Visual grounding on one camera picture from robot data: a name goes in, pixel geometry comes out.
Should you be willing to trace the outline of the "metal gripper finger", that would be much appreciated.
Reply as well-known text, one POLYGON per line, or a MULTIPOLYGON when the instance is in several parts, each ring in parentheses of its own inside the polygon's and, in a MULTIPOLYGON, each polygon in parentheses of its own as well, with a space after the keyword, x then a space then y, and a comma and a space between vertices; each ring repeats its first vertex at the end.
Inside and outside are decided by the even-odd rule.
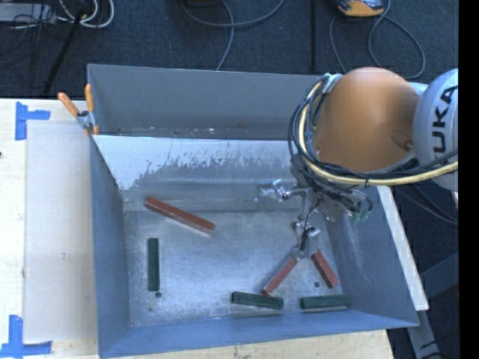
POLYGON ((294 197, 307 197, 309 188, 294 185, 293 187, 286 187, 281 179, 276 179, 272 182, 262 183, 257 186, 257 201, 271 200, 274 202, 283 202, 291 200, 294 197))
POLYGON ((294 221, 291 227, 296 237, 296 244, 291 249, 290 256, 299 261, 315 254, 319 246, 320 230, 307 221, 294 221))

